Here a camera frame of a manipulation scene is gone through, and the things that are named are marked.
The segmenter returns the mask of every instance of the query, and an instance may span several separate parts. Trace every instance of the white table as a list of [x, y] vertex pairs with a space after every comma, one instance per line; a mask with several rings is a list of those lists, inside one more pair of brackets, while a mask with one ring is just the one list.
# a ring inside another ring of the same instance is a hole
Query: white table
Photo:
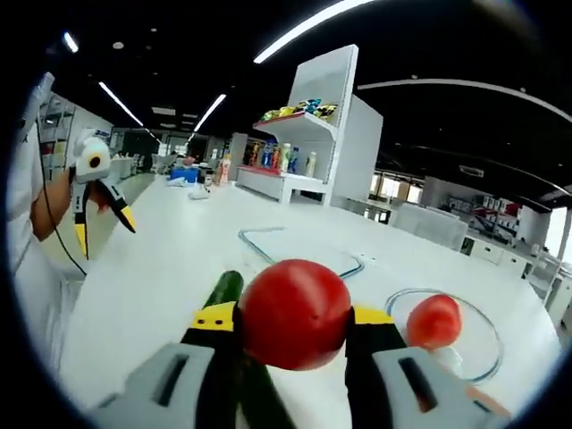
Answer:
[[[89, 272], [62, 364], [81, 408], [121, 391], [136, 366], [178, 342], [223, 271], [239, 270], [248, 283], [266, 267], [237, 237], [243, 228], [299, 228], [361, 256], [366, 269], [347, 280], [354, 304], [382, 308], [393, 292], [418, 286], [481, 308], [504, 341], [505, 364], [480, 389], [512, 412], [537, 392], [559, 354], [534, 292], [484, 261], [334, 207], [281, 206], [231, 185], [208, 200], [190, 201], [188, 192], [166, 188], [164, 178], [152, 183], [132, 206], [137, 233], [118, 225]], [[344, 366], [340, 353], [315, 371], [270, 368], [299, 428], [351, 427]]]

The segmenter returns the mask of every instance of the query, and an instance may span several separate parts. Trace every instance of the ceiling light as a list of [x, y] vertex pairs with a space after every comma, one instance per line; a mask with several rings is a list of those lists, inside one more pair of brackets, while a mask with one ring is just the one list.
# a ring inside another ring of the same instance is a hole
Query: ceiling light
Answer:
[[103, 91], [105, 91], [105, 92], [107, 93], [107, 95], [108, 95], [109, 97], [112, 98], [112, 100], [113, 100], [115, 103], [117, 103], [117, 104], [119, 105], [119, 107], [120, 107], [121, 109], [123, 109], [123, 111], [124, 111], [126, 114], [128, 114], [128, 115], [131, 117], [131, 119], [132, 119], [133, 121], [135, 121], [136, 123], [138, 123], [141, 127], [143, 126], [143, 122], [141, 122], [139, 119], [137, 119], [137, 117], [136, 117], [134, 114], [131, 113], [131, 110], [129, 110], [129, 109], [127, 108], [127, 106], [126, 106], [124, 103], [122, 103], [122, 101], [121, 101], [119, 98], [117, 98], [117, 96], [114, 94], [114, 92], [113, 92], [111, 89], [109, 89], [104, 82], [99, 82], [99, 86], [101, 87], [101, 89], [102, 89]]
[[169, 116], [174, 116], [176, 114], [175, 109], [170, 109], [168, 107], [152, 106], [151, 110], [153, 110], [154, 114], [168, 114]]
[[321, 24], [322, 22], [328, 21], [334, 16], [339, 15], [340, 13], [344, 13], [349, 9], [353, 9], [354, 7], [361, 6], [362, 4], [368, 4], [373, 1], [374, 0], [342, 0], [336, 4], [331, 5], [330, 7], [326, 7], [322, 11], [308, 18], [304, 22], [301, 22], [299, 25], [297, 25], [296, 27], [288, 31], [286, 34], [278, 38], [274, 43], [272, 43], [269, 47], [267, 47], [264, 51], [262, 51], [254, 59], [254, 62], [256, 64], [260, 64], [264, 60], [268, 59], [270, 56], [274, 55], [284, 46], [288, 45], [292, 40], [294, 40], [298, 36], [301, 36], [308, 30]]
[[216, 100], [211, 104], [211, 106], [208, 108], [208, 110], [206, 111], [206, 113], [203, 115], [202, 118], [200, 118], [200, 121], [198, 122], [197, 126], [195, 127], [195, 129], [193, 130], [194, 132], [197, 132], [198, 129], [201, 127], [201, 125], [203, 124], [204, 121], [206, 121], [206, 118], [208, 118], [210, 116], [210, 114], [212, 112], [215, 111], [215, 108], [221, 104], [223, 102], [223, 100], [226, 98], [226, 94], [221, 94], [220, 96], [218, 96], [216, 98]]
[[73, 40], [72, 35], [67, 31], [63, 33], [63, 41], [74, 54], [80, 50], [78, 44]]

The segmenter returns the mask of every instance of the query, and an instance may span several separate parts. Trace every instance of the snack package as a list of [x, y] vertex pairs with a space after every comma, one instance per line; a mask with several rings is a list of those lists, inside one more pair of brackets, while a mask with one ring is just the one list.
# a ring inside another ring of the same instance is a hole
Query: snack package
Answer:
[[281, 107], [280, 112], [278, 113], [278, 117], [283, 117], [283, 116], [288, 116], [290, 114], [294, 113], [294, 107], [292, 107], [291, 105], [286, 105], [284, 107]]
[[314, 114], [324, 121], [327, 121], [330, 116], [336, 111], [338, 105], [320, 105], [314, 112]]
[[270, 121], [271, 119], [277, 118], [280, 111], [278, 110], [269, 110], [265, 114], [262, 115], [260, 121]]
[[308, 112], [312, 114], [315, 112], [316, 108], [322, 103], [320, 98], [310, 98], [308, 100], [300, 101], [294, 108], [294, 113], [297, 112]]

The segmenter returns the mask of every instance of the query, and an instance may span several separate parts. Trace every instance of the blue container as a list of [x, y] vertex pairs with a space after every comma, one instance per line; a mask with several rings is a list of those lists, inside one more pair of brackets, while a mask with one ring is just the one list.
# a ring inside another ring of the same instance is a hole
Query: blue container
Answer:
[[170, 181], [184, 177], [188, 183], [195, 183], [198, 177], [198, 168], [173, 168], [171, 171]]

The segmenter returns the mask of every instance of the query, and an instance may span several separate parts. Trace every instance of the white sleeve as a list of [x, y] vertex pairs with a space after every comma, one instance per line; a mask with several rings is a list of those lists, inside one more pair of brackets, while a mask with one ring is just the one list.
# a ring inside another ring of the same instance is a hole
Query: white sleeve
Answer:
[[40, 151], [38, 144], [38, 126], [34, 123], [28, 133], [28, 156], [31, 166], [31, 187], [32, 187], [32, 201], [36, 201], [39, 193], [44, 187], [44, 172], [42, 171], [42, 163], [40, 161]]

